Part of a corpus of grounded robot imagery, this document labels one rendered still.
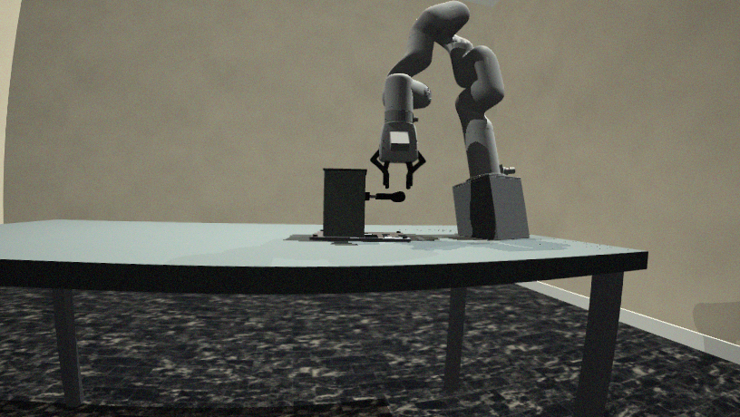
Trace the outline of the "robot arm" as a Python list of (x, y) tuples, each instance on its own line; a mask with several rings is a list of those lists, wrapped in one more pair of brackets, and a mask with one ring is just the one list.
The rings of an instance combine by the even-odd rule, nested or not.
[(473, 48), (468, 40), (456, 35), (469, 18), (468, 7), (458, 1), (425, 9), (412, 25), (405, 55), (387, 74), (383, 89), (385, 122), (418, 121), (413, 105), (414, 109), (427, 107), (432, 94), (427, 85), (411, 77), (431, 64), (434, 42), (447, 50), (455, 81), (466, 88), (455, 101), (470, 172), (466, 181), (486, 173), (503, 176), (515, 173), (515, 168), (500, 165), (492, 123), (484, 114), (504, 97), (498, 60), (488, 47)]

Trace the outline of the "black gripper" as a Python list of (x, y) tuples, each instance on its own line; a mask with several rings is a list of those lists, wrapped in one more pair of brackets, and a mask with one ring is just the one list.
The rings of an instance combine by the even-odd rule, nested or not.
[[(390, 151), (390, 131), (408, 131), (409, 151)], [(378, 157), (380, 161), (385, 163), (384, 166), (377, 160)], [(413, 166), (412, 161), (416, 161), (417, 159), (419, 162)], [(418, 150), (415, 125), (409, 121), (385, 122), (380, 131), (379, 149), (370, 161), (384, 173), (383, 186), (386, 189), (389, 188), (389, 163), (406, 163), (408, 169), (406, 174), (406, 188), (410, 189), (413, 186), (413, 173), (426, 163), (426, 160)]]

